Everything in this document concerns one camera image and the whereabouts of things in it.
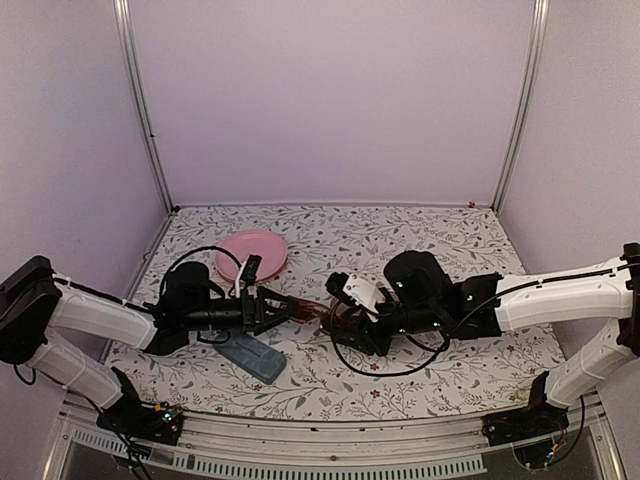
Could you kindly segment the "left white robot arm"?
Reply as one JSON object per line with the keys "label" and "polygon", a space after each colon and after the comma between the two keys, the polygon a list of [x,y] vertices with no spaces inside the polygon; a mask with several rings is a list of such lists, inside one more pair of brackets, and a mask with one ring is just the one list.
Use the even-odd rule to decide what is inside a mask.
{"label": "left white robot arm", "polygon": [[108,410],[128,434],[148,426],[148,412],[125,396],[123,380],[61,337],[66,328],[169,355],[197,331],[259,335],[294,318],[299,300],[246,284],[228,297],[206,265],[185,262],[164,276],[155,304],[136,305],[59,277],[48,258],[34,256],[1,284],[1,360],[26,365]]}

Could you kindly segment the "aluminium frame post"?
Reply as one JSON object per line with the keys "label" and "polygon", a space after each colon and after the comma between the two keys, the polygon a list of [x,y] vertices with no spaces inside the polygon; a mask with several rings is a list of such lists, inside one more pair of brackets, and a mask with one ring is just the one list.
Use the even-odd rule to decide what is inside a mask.
{"label": "aluminium frame post", "polygon": [[171,214],[174,211],[175,205],[160,158],[156,135],[144,91],[144,84],[135,45],[130,2],[126,0],[114,0],[113,6],[115,11],[116,29],[122,50],[126,75],[130,85],[137,122],[140,127],[152,178],[163,209],[168,214]]}
{"label": "aluminium frame post", "polygon": [[504,209],[513,179],[516,163],[524,137],[535,85],[544,50],[546,26],[549,15],[549,0],[535,0],[526,50],[525,68],[516,105],[515,116],[507,142],[507,148],[497,185],[492,197],[491,210],[499,216]]}

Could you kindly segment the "grey case green lining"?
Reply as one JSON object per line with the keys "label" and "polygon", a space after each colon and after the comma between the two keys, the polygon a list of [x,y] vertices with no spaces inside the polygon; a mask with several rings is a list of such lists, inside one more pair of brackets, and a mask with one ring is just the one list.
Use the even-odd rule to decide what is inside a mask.
{"label": "grey case green lining", "polygon": [[224,343],[215,343],[213,348],[226,360],[266,385],[271,385],[287,364],[282,352],[244,333],[232,334]]}

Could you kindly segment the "left aluminium frame post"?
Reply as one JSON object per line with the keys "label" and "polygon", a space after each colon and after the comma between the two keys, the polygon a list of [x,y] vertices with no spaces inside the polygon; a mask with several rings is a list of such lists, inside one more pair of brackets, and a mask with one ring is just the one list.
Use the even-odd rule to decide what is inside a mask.
{"label": "left aluminium frame post", "polygon": [[113,6],[115,11],[116,29],[122,50],[126,75],[130,85],[137,122],[140,127],[152,178],[163,209],[168,214],[171,214],[174,211],[175,205],[160,158],[156,135],[144,91],[144,84],[135,45],[130,2],[126,0],[114,0]]}

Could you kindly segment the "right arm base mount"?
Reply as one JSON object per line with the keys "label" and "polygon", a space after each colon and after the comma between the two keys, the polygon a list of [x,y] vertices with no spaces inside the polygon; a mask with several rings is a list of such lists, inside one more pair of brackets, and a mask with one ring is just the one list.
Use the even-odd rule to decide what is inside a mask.
{"label": "right arm base mount", "polygon": [[533,380],[526,406],[482,417],[482,434],[490,446],[528,440],[554,432],[560,434],[557,440],[548,440],[545,443],[546,450],[525,446],[514,451],[516,461],[529,471],[546,470],[567,458],[580,441],[585,426],[586,405],[584,398],[580,396],[581,417],[578,431],[569,447],[562,445],[569,427],[568,408],[556,407],[549,403],[545,393],[549,375],[550,373],[545,371]]}

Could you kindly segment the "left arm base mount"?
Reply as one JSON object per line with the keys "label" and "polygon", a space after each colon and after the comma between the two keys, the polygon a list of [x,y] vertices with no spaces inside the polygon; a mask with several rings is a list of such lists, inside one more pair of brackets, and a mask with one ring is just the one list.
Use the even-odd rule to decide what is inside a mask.
{"label": "left arm base mount", "polygon": [[127,376],[115,367],[112,371],[122,396],[113,406],[101,409],[96,425],[123,437],[176,446],[184,423],[182,407],[169,402],[144,404]]}

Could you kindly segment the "brown sunglasses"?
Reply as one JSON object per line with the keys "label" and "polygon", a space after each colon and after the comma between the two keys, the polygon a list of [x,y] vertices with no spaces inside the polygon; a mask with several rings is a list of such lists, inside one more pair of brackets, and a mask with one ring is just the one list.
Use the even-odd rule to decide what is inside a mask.
{"label": "brown sunglasses", "polygon": [[315,322],[317,324],[317,328],[322,333],[324,333],[321,330],[320,320],[323,315],[328,312],[329,307],[315,301],[304,300],[300,298],[296,299],[299,301],[299,305],[294,307],[299,308],[299,313],[291,320],[299,324],[308,324]]}

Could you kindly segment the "front aluminium rail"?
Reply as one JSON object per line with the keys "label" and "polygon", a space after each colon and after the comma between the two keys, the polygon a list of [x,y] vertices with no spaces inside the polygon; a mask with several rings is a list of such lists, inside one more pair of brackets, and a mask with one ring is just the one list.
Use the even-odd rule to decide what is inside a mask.
{"label": "front aluminium rail", "polygon": [[144,443],[135,466],[125,445],[96,426],[69,395],[58,416],[47,479],[623,479],[599,397],[568,414],[560,448],[552,435],[493,445],[481,414],[411,420],[317,422],[188,412],[174,446]]}

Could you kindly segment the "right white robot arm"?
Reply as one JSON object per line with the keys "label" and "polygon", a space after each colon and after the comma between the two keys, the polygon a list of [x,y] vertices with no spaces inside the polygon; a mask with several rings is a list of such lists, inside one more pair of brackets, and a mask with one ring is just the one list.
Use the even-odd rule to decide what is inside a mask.
{"label": "right white robot arm", "polygon": [[439,333],[445,343],[499,337],[538,324],[604,318],[602,330],[531,386],[517,427],[537,436],[566,409],[639,356],[639,245],[601,264],[538,276],[476,275],[453,281],[436,257],[409,250],[384,267],[386,285],[334,273],[324,332],[337,345],[384,356],[400,335]]}

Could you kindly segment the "right aluminium frame post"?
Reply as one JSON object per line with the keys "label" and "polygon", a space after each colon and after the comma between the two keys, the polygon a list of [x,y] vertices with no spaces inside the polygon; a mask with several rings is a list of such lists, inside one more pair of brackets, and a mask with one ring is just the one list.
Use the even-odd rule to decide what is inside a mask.
{"label": "right aluminium frame post", "polygon": [[504,209],[513,179],[516,163],[524,137],[535,85],[544,50],[546,26],[549,15],[549,0],[535,0],[526,50],[525,68],[516,105],[515,116],[507,142],[507,148],[497,185],[492,197],[491,210],[499,216]]}

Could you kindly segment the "black glasses case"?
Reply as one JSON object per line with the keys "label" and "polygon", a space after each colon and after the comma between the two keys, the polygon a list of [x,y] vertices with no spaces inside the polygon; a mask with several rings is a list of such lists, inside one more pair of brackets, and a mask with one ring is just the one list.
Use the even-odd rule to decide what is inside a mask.
{"label": "black glasses case", "polygon": [[335,339],[353,334],[358,329],[360,315],[359,307],[334,301],[320,320],[321,330]]}

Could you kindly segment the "pink plate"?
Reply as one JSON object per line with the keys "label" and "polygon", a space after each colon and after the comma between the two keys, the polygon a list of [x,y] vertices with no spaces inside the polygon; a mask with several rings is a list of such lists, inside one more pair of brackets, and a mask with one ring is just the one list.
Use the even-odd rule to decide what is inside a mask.
{"label": "pink plate", "polygon": [[256,280],[265,281],[285,266],[288,256],[288,246],[285,239],[269,230],[244,230],[226,238],[221,248],[233,254],[241,263],[250,255],[262,258],[257,270]]}

